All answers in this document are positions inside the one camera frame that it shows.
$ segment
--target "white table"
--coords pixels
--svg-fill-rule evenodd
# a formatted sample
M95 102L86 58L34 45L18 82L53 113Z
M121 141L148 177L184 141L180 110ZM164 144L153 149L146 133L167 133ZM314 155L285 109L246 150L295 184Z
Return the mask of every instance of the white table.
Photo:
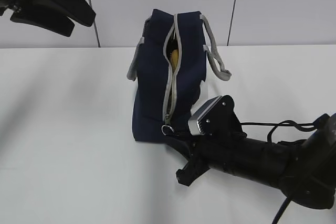
M133 140L134 49L0 50L0 223L269 224L278 190L210 170L191 187L185 160ZM223 47L230 82L208 73L208 96L230 94L241 121L312 122L336 112L336 46ZM246 127L265 139L269 128ZM309 134L280 129L274 140ZM336 210L291 203L280 223L336 222Z

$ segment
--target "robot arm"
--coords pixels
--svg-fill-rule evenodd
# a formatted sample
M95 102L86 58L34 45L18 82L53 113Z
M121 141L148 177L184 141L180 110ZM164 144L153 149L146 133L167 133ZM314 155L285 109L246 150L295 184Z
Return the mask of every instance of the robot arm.
M96 16L85 0L0 0L0 16L14 11L11 21L38 26L70 37L74 23L91 26Z
M190 186L210 168L254 180L280 189L287 196L273 223L277 223L286 206L294 201L312 209L330 209L336 188L336 114L324 114L306 128L293 121L282 124L302 131L315 131L306 140L271 142L250 139L234 113L230 96L206 102L189 120L192 136L176 133L186 140L188 163L177 171L180 184Z

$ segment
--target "bag handle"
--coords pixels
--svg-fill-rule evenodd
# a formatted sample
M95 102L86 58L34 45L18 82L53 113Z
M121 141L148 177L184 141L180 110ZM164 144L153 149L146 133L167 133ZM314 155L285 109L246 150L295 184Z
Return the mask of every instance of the bag handle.
M135 49L134 57L132 60L132 63L130 65L130 68L127 72L127 79L131 81L135 81L137 78L137 65L138 65L138 54L139 54L139 49L142 44L145 43L145 29L147 22L151 20L152 16L150 16L148 19L146 19L145 24L143 25L143 30L142 30L142 37L139 40L139 43L137 44L137 48Z
M217 76L222 81L228 81L230 80L232 74L230 73L229 70L225 69L225 65L217 50L217 43L215 40L215 36L211 30L209 21L203 14L200 15L200 19L203 20L205 30L208 33L211 42L211 51L207 45L203 45L203 50L207 52L208 61L212 68L212 71L214 72L215 76ZM218 62L220 69L218 69L215 60Z

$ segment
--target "cable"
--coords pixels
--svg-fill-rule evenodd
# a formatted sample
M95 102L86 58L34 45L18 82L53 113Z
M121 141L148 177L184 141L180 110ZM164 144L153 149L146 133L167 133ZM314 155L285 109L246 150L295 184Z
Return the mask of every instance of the cable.
M282 203L281 207L279 208L277 214L275 215L272 224L277 224L277 223L279 222L281 216L284 214L286 208L288 207L288 205L289 205L289 203L290 203L291 201L292 201L292 200L291 200L289 197L287 197L287 198L285 199L285 201Z
M254 123L254 122L247 122L247 123L241 123L242 126L246 125L255 125L255 126L278 126L279 123ZM305 127L305 126L313 126L312 123L298 123L297 125ZM284 125L279 125L281 127L292 127L290 124L284 124Z
M293 126L295 127L297 130L302 131L302 132L311 132L316 130L316 127L313 126L311 128L304 128L301 125L299 125L298 123L292 121L292 120L286 120L283 121L281 123L279 123L278 125L274 126L272 130L270 130L270 132L267 134L267 142L268 143L272 143L272 134L273 132L279 127L279 126L283 126L283 125L289 125L289 126Z

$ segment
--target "bag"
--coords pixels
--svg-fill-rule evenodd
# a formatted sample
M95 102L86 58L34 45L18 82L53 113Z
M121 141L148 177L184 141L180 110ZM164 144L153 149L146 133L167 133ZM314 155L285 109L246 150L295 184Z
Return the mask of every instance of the bag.
M207 47L203 24L210 37ZM209 22L200 12L170 15L155 9L145 21L128 79L138 78L133 109L136 141L165 143L188 155L184 143L166 136L166 131L188 131L191 108L206 79L206 56L217 77L228 81Z

